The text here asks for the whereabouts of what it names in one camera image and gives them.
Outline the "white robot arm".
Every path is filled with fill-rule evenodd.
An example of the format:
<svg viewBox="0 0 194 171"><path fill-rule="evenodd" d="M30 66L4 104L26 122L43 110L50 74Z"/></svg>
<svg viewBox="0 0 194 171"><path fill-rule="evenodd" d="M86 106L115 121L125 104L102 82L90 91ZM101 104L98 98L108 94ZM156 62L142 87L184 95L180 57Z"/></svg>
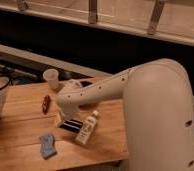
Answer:
<svg viewBox="0 0 194 171"><path fill-rule="evenodd" d="M193 93L180 63L154 60L84 88L67 83L56 103L67 120L80 105L119 98L129 171L194 171Z"/></svg>

